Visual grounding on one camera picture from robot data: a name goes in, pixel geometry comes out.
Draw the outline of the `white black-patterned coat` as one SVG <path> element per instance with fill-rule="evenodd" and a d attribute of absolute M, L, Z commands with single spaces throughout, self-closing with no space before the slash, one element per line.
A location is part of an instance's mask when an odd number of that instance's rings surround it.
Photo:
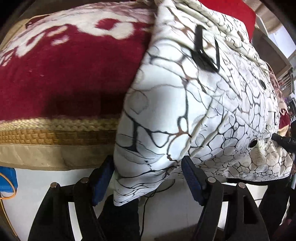
<path fill-rule="evenodd" d="M 287 178 L 292 159 L 271 139 L 280 123 L 276 92 L 244 23 L 199 1 L 157 6 L 117 129 L 114 204 L 178 178 L 185 156 L 221 180 Z"/>

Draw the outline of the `bright red blanket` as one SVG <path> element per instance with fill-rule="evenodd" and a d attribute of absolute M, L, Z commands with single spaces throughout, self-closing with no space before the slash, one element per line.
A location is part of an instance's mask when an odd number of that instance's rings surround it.
<path fill-rule="evenodd" d="M 245 24 L 249 40 L 255 29 L 255 12 L 242 0 L 200 0 L 207 8 L 232 16 Z"/>

